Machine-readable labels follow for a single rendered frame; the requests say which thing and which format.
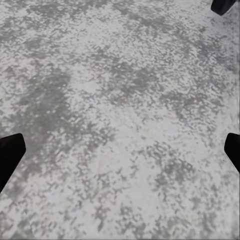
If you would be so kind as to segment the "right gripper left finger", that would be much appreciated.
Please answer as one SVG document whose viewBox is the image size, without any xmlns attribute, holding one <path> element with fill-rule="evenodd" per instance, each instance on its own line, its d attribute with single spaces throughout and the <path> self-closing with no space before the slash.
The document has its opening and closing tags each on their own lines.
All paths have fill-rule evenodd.
<svg viewBox="0 0 240 240">
<path fill-rule="evenodd" d="M 26 153 L 22 133 L 0 138 L 0 193 Z"/>
</svg>

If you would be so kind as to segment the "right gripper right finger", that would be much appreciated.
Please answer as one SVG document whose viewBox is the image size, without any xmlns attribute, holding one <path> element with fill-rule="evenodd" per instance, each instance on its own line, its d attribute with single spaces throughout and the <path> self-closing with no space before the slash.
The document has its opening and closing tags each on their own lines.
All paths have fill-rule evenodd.
<svg viewBox="0 0 240 240">
<path fill-rule="evenodd" d="M 240 173 L 240 134 L 230 132 L 227 135 L 224 151 Z"/>
</svg>

